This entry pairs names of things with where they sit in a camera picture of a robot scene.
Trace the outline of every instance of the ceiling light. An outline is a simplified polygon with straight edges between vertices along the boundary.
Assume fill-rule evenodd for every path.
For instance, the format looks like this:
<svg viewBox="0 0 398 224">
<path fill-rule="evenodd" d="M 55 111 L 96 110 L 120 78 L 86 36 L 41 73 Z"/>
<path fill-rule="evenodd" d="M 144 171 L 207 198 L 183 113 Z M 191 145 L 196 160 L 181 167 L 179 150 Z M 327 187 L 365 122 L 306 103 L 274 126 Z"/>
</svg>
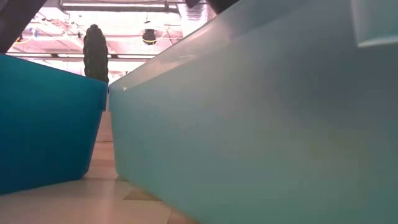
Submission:
<svg viewBox="0 0 398 224">
<path fill-rule="evenodd" d="M 63 3 L 62 6 L 76 6 L 76 7 L 164 7 L 163 4 L 126 4 L 126 3 Z M 169 6 L 171 9 L 176 9 L 176 6 Z"/>
<path fill-rule="evenodd" d="M 58 54 L 59 57 L 83 58 L 83 54 Z"/>
<path fill-rule="evenodd" d="M 156 55 L 118 55 L 118 58 L 141 58 L 141 59 L 152 59 Z"/>
<path fill-rule="evenodd" d="M 154 29 L 146 29 L 142 35 L 142 41 L 147 45 L 156 44 L 156 35 Z"/>
<path fill-rule="evenodd" d="M 29 53 L 7 53 L 9 56 L 13 57 L 51 57 L 51 54 L 29 54 Z"/>
</svg>

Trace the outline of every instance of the plastic bin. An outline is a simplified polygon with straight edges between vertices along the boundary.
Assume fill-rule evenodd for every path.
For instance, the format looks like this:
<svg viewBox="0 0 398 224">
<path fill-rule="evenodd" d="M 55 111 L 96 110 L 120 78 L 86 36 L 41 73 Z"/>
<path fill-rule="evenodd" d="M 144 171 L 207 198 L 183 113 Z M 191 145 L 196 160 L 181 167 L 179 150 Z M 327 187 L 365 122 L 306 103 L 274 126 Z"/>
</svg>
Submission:
<svg viewBox="0 0 398 224">
<path fill-rule="evenodd" d="M 204 224 L 398 223 L 398 45 L 355 25 L 233 5 L 110 86 L 118 174 Z"/>
<path fill-rule="evenodd" d="M 0 194 L 81 178 L 108 86 L 0 55 Z"/>
</svg>

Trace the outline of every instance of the translucent plastic container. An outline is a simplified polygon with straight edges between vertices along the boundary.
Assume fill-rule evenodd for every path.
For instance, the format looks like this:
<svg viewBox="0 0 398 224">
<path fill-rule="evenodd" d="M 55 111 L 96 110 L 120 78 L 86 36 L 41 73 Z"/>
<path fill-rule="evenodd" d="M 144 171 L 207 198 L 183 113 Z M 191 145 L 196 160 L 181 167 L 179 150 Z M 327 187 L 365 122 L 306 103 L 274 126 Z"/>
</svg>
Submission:
<svg viewBox="0 0 398 224">
<path fill-rule="evenodd" d="M 206 224 L 398 223 L 398 45 L 355 25 L 240 1 L 110 86 L 118 174 Z"/>
<path fill-rule="evenodd" d="M 81 178 L 108 86 L 0 55 L 0 194 Z"/>
</svg>

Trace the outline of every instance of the wooden floor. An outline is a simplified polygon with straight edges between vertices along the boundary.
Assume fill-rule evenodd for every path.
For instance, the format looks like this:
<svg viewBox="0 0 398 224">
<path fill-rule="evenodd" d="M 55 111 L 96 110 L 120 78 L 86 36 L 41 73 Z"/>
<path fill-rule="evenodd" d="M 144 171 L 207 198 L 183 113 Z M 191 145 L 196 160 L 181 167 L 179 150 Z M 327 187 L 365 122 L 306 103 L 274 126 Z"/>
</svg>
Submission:
<svg viewBox="0 0 398 224">
<path fill-rule="evenodd" d="M 98 142 L 84 178 L 0 196 L 1 224 L 194 224 L 118 177 L 113 143 Z"/>
</svg>

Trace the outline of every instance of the exposed ceiling pipe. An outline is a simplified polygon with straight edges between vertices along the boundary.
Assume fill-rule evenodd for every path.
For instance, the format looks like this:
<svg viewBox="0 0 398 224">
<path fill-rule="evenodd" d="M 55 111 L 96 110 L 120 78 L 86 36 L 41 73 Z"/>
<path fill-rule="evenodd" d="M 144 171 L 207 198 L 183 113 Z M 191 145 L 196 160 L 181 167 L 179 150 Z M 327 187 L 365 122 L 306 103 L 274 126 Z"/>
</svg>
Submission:
<svg viewBox="0 0 398 224">
<path fill-rule="evenodd" d="M 186 37 L 207 22 L 207 5 L 197 4 L 192 8 L 179 4 L 178 9 L 182 17 L 182 35 Z"/>
<path fill-rule="evenodd" d="M 102 12 L 170 12 L 178 14 L 176 5 L 170 5 L 167 1 L 150 2 L 145 4 L 132 3 L 103 3 L 103 2 L 64 2 L 60 0 L 60 9 L 63 11 L 102 11 Z"/>
</svg>

